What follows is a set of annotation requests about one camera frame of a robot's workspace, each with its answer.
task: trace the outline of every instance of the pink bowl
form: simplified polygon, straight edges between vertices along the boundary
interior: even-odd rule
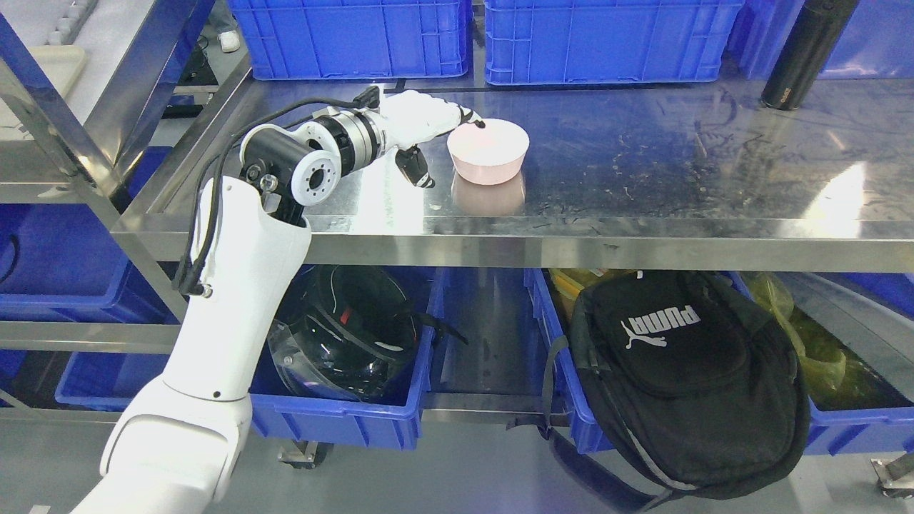
[[[492,186],[512,179],[524,163],[530,138],[521,127],[487,118],[485,127],[463,124],[448,136],[457,173],[474,184]]]

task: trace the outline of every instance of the floor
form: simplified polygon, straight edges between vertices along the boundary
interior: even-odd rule
[[[415,452],[337,446],[311,471],[277,462],[280,442],[253,435],[228,495],[207,513],[611,512],[564,472],[531,427],[422,428]],[[109,431],[106,425],[0,423],[0,512],[27,514],[35,505],[68,512],[98,479]],[[615,452],[600,460],[624,470]],[[805,457],[787,479],[744,498],[686,498],[655,512],[900,514],[914,513],[914,502],[882,497],[868,456],[847,455]]]
[[[219,41],[216,39],[216,31],[209,25],[203,28],[203,37],[206,38],[208,45],[204,49],[207,54],[209,66],[213,69],[216,79],[221,84],[229,74],[238,66],[238,63],[244,58],[247,48],[244,46],[244,40],[241,40],[241,49],[225,54],[219,48]],[[194,122],[193,118],[162,120],[153,134],[150,146],[174,146],[178,139],[184,135],[187,128]]]

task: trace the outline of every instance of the black backpack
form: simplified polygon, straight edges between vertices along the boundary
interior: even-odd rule
[[[569,340],[553,344],[544,379],[570,345],[598,425],[625,460],[665,487],[652,497],[556,434],[559,461],[621,510],[674,498],[735,498],[786,477],[802,456],[809,402],[788,336],[719,276],[647,271],[581,292]]]

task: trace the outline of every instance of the screw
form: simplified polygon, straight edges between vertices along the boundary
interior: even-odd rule
[[[260,190],[264,193],[271,193],[276,190],[276,187],[280,185],[280,181],[276,176],[273,175],[264,175],[260,178]]]
[[[248,180],[257,180],[261,173],[263,173],[263,168],[260,165],[248,166]]]

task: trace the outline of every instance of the puma logo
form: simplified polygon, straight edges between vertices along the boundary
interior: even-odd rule
[[[620,321],[622,328],[625,329],[625,333],[629,337],[629,343],[625,346],[625,349],[632,349],[634,341],[642,341],[649,345],[663,348],[666,346],[666,337],[651,337],[648,334],[657,334],[673,328],[694,325],[699,321],[701,321],[701,318],[698,317],[698,313],[695,312],[691,305],[686,305],[681,310],[677,307],[669,307],[647,316],[630,317],[629,324],[632,328],[628,328],[624,321]]]
[[[638,334],[635,334],[629,330],[629,328],[625,326],[624,321],[620,321],[619,323],[622,323],[622,328],[624,328],[625,332],[627,332],[629,335],[629,344],[625,346],[625,349],[632,349],[632,343],[634,341],[643,341],[649,345],[654,345],[656,347],[666,346],[666,337],[639,336]]]

